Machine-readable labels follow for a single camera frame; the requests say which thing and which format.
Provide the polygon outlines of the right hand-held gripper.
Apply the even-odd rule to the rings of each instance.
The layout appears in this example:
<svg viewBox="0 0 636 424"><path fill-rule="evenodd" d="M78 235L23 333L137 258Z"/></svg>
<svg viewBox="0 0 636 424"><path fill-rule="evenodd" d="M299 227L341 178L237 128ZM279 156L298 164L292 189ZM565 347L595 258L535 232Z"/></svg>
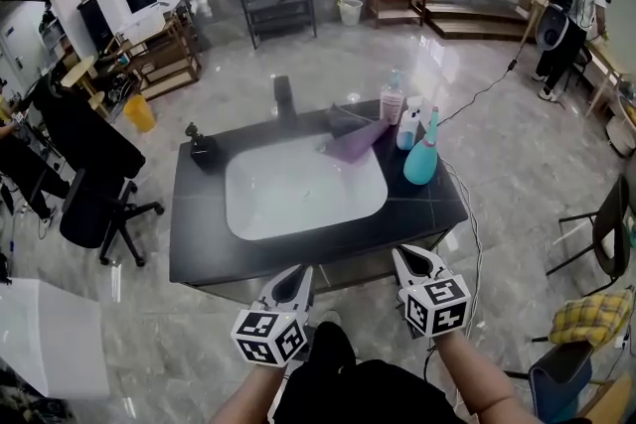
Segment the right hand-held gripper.
<svg viewBox="0 0 636 424"><path fill-rule="evenodd" d="M463 329L471 294L461 275L450 272L435 253L410 244L392 249L397 299L410 336L436 338Z"/></svg>

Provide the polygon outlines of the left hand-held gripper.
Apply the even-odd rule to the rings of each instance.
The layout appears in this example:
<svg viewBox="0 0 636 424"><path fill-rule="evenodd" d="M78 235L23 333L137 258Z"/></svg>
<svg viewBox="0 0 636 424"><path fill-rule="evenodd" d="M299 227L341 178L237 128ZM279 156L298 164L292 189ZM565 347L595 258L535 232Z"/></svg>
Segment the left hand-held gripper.
<svg viewBox="0 0 636 424"><path fill-rule="evenodd" d="M247 310L239 312L231 337L245 361L286 367L307 345L313 273L312 266L285 269L262 288Z"/></svg>

